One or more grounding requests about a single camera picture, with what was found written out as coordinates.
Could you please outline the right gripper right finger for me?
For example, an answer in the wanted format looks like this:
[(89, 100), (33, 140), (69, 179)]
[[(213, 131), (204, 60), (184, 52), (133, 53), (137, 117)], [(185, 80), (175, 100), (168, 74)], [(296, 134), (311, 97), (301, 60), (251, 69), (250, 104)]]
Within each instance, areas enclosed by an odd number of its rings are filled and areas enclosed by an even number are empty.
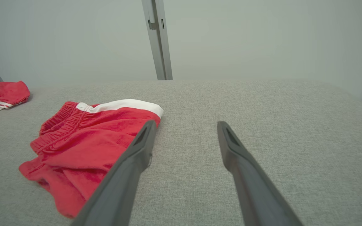
[(227, 122), (217, 123), (217, 136), (223, 164), (234, 178), (244, 224), (301, 226), (296, 213)]

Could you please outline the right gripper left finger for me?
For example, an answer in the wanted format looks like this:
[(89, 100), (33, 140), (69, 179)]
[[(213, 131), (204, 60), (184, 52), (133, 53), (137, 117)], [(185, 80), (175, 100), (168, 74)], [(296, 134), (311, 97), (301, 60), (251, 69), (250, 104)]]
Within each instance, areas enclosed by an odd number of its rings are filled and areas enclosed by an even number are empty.
[(75, 217), (72, 226), (127, 226), (142, 172), (152, 160), (156, 122), (147, 121)]

